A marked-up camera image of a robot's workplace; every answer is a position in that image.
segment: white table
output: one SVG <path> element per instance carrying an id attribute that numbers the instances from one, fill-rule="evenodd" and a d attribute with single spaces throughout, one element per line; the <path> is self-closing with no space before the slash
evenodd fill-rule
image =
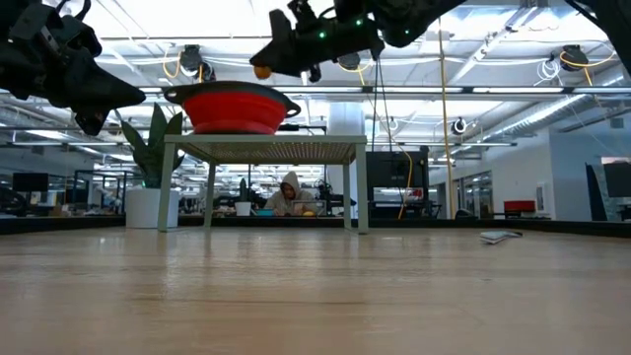
<path id="1" fill-rule="evenodd" d="M 175 150 L 210 165 L 204 227 L 212 224 L 215 170 L 221 164 L 341 165 L 344 180 L 344 228 L 351 229 L 350 164 L 357 164 L 358 232 L 368 234 L 365 136 L 166 135 L 158 230 L 167 231 L 169 191 Z"/>

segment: hoodie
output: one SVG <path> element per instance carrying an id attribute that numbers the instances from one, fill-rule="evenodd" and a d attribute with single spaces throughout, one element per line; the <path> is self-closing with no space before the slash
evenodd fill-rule
<path id="1" fill-rule="evenodd" d="M 296 192 L 295 201 L 312 201 L 314 200 L 314 196 L 310 194 L 308 191 L 304 191 L 300 189 L 300 184 L 298 183 L 298 177 L 296 173 L 289 172 L 283 177 L 283 183 L 289 183 L 292 187 L 294 187 L 294 191 Z M 317 212 L 317 207 L 314 203 L 305 203 L 305 202 L 297 202 L 303 204 L 305 206 L 305 211 Z M 292 216 L 301 216 L 302 214 L 294 213 L 294 203 L 292 200 L 288 200 L 285 198 L 282 189 L 280 191 L 274 192 L 274 194 L 269 197 L 267 203 L 265 204 L 265 208 L 275 209 L 281 215 L 291 214 Z"/>

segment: white container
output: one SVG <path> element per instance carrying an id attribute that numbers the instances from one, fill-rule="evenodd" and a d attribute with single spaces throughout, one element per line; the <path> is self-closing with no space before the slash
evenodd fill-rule
<path id="1" fill-rule="evenodd" d="M 248 217 L 249 210 L 252 208 L 251 202 L 235 202 L 235 208 L 237 209 L 237 216 Z"/>
<path id="2" fill-rule="evenodd" d="M 159 188 L 139 188 L 125 193 L 125 225 L 127 228 L 158 228 Z M 172 190 L 169 199 L 167 227 L 177 227 L 179 192 Z"/>

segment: wooden floor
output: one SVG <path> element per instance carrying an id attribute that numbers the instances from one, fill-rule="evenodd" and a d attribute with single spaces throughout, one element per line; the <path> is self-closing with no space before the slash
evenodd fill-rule
<path id="1" fill-rule="evenodd" d="M 478 234 L 0 237 L 0 353 L 631 354 L 631 241 Z"/>

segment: red collapsible bowl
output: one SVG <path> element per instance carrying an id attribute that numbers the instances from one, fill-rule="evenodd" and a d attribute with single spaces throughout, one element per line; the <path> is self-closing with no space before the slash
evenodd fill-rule
<path id="1" fill-rule="evenodd" d="M 282 93 L 253 83 L 214 82 L 166 90 L 186 110 L 196 134 L 274 134 L 300 107 Z"/>

